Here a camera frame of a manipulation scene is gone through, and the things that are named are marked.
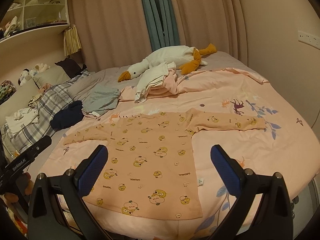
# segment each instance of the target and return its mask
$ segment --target brown curtain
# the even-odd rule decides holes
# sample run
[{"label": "brown curtain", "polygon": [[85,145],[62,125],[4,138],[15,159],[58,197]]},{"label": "brown curtain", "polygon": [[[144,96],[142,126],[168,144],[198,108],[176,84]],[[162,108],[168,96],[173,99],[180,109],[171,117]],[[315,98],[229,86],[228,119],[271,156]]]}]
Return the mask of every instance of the brown curtain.
[{"label": "brown curtain", "polygon": [[141,0],[68,0],[90,71],[140,62],[151,51]]},{"label": "brown curtain", "polygon": [[240,0],[172,0],[180,43],[218,50],[247,64],[247,41]]}]

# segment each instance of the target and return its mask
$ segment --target wall socket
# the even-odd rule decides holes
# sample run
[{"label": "wall socket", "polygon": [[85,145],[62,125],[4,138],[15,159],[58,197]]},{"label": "wall socket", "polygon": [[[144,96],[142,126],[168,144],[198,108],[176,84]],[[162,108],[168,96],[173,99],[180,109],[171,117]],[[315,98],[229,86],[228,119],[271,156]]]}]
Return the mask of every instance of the wall socket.
[{"label": "wall socket", "polygon": [[298,40],[303,43],[309,44],[317,49],[320,49],[320,38],[310,33],[298,31]]}]

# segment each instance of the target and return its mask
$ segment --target goose plush toy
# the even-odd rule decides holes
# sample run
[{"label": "goose plush toy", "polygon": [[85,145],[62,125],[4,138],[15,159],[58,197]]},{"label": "goose plush toy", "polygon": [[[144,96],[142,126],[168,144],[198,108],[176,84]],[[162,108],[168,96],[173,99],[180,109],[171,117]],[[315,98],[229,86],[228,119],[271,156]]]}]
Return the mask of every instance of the goose plush toy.
[{"label": "goose plush toy", "polygon": [[152,52],[141,62],[131,65],[127,71],[123,72],[118,78],[118,82],[129,80],[140,76],[147,69],[158,66],[161,63],[176,64],[181,69],[181,74],[186,75],[195,71],[199,65],[206,66],[207,63],[201,59],[201,56],[215,53],[217,49],[211,43],[205,49],[196,49],[188,46],[164,47]]}]

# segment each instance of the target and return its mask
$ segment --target plaid fabric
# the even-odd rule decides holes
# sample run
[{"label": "plaid fabric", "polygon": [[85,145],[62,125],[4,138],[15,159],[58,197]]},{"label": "plaid fabric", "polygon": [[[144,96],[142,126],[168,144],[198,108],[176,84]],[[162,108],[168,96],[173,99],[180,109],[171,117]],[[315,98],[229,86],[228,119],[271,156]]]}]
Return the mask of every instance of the plaid fabric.
[{"label": "plaid fabric", "polygon": [[73,102],[68,95],[68,88],[77,80],[89,75],[90,73],[87,70],[83,70],[81,75],[78,75],[63,84],[54,85],[49,88],[38,104],[39,123],[29,124],[14,137],[12,136],[8,125],[4,125],[4,132],[8,135],[16,150],[21,153],[40,140],[43,136],[52,136],[56,132],[52,129],[50,121],[57,112],[65,109]]}]

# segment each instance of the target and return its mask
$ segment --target purple deer print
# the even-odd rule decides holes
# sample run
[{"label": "purple deer print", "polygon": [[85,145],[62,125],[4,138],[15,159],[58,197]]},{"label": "purple deer print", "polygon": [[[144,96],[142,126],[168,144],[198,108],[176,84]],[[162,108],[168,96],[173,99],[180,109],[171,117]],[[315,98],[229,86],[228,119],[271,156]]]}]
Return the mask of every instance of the purple deer print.
[{"label": "purple deer print", "polygon": [[230,101],[230,103],[233,103],[233,107],[234,107],[233,109],[234,109],[234,111],[235,111],[236,114],[239,114],[239,115],[243,115],[243,114],[244,114],[244,112],[238,111],[238,109],[244,107],[242,101],[241,101],[241,104],[240,104],[239,101],[238,101],[238,103],[236,103],[236,100],[234,99],[234,102]]}]

